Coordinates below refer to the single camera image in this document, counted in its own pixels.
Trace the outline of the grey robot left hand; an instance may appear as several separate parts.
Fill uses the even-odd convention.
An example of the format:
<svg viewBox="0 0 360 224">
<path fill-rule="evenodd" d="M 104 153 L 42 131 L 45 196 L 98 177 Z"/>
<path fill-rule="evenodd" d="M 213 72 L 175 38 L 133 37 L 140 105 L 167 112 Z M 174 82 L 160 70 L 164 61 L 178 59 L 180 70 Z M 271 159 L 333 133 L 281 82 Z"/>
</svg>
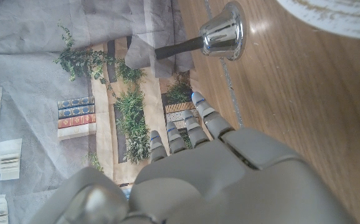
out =
<svg viewBox="0 0 360 224">
<path fill-rule="evenodd" d="M 234 129 L 198 92 L 184 122 L 187 149 L 173 123 L 169 147 L 150 137 L 151 162 L 129 195 L 86 167 L 69 178 L 32 223 L 354 223 L 313 168 L 260 131 Z"/>
</svg>

